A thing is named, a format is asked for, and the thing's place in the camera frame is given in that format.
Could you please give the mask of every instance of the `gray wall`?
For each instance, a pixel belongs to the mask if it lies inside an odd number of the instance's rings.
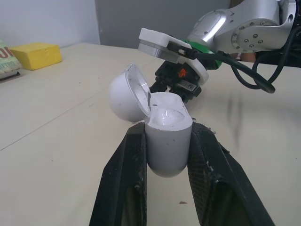
[[[102,45],[137,48],[142,27],[184,39],[206,13],[230,0],[95,0]]]

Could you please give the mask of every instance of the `black cable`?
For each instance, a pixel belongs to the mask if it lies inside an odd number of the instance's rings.
[[[220,54],[206,54],[206,53],[199,53],[199,52],[196,55],[198,57],[202,58],[202,59],[218,60],[218,61],[222,61],[222,62],[230,65],[232,70],[233,70],[233,73],[236,76],[236,78],[238,79],[238,81],[247,88],[262,89],[262,90],[264,90],[268,93],[274,93],[275,88],[272,85],[272,83],[277,79],[277,77],[281,73],[281,71],[282,71],[282,69],[285,65],[285,61],[288,58],[288,55],[291,55],[291,56],[294,56],[294,57],[297,57],[297,58],[301,59],[301,56],[299,56],[296,53],[290,51],[291,46],[293,44],[293,40],[296,37],[296,34],[300,31],[301,31],[301,26],[296,27],[295,29],[293,29],[292,32],[290,33],[290,35],[287,38],[287,41],[286,41],[285,46],[283,48],[283,51],[275,50],[275,51],[271,51],[271,52],[259,57],[255,61],[252,69],[250,69],[249,67],[237,62],[236,60],[230,59],[230,57],[228,57],[228,56],[222,56]],[[266,79],[264,79],[261,75],[259,75],[257,73],[258,64],[261,63],[263,60],[268,59],[271,56],[278,55],[278,54],[282,54],[282,57],[280,58],[279,64],[278,64],[276,70],[274,71],[273,75],[267,81]],[[242,76],[239,74],[238,70],[244,72],[245,74],[247,74],[248,76],[253,78],[256,85],[250,84],[247,81],[245,81],[242,78]]]
[[[234,71],[234,74],[236,75],[236,77],[238,78],[238,80],[240,82],[242,82],[242,77],[239,75],[237,70],[240,70],[242,72],[244,72],[245,74],[249,75],[252,79],[254,79],[256,81],[256,83],[259,85],[260,89],[268,92],[268,93],[274,93],[275,92],[275,88],[274,86],[268,82],[265,78],[263,78],[261,75],[259,75],[257,72],[253,71],[251,68],[243,65],[242,63],[236,61],[235,59],[232,59],[228,56],[223,56],[221,54],[208,54],[208,53],[200,53],[200,52],[196,52],[196,57],[205,59],[205,60],[218,60],[218,61],[222,61],[225,64],[228,64],[233,68],[236,68],[236,70]]]
[[[296,27],[295,29],[292,30],[292,32],[291,32],[290,35],[288,36],[287,41],[286,41],[286,44],[285,44],[284,49],[283,49],[282,57],[280,58],[280,61],[279,61],[279,64],[278,64],[278,66],[277,66],[275,72],[273,73],[273,75],[272,75],[271,78],[269,79],[269,82],[270,82],[270,83],[273,83],[273,82],[276,80],[276,78],[279,76],[279,74],[281,73],[281,71],[282,71],[282,69],[283,69],[283,67],[284,67],[285,61],[286,61],[286,59],[287,59],[287,57],[288,57],[288,55],[289,55],[289,52],[290,52],[290,50],[291,50],[291,46],[292,46],[292,44],[293,44],[293,40],[294,40],[294,38],[296,37],[296,34],[297,34],[298,32],[300,32],[300,31],[301,31],[301,26],[300,26],[300,27]],[[264,60],[264,59],[266,59],[265,55],[261,56],[260,58],[258,58],[258,59],[255,61],[254,65],[253,65],[253,67],[252,67],[253,71],[255,71],[255,72],[257,71],[258,64],[259,64],[262,60]]]

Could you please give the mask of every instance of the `book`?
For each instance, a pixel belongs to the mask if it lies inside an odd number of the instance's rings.
[[[0,79],[20,74],[18,71],[20,68],[22,68],[20,62],[6,44],[0,40]]]

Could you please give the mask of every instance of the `white earbud case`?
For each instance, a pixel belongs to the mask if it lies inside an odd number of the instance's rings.
[[[173,177],[186,167],[192,119],[177,94],[150,93],[149,87],[134,64],[110,85],[112,111],[127,121],[145,122],[147,162],[159,176]]]

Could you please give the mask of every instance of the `white wall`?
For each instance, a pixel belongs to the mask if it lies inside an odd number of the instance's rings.
[[[0,39],[8,46],[100,44],[94,0],[1,1]]]

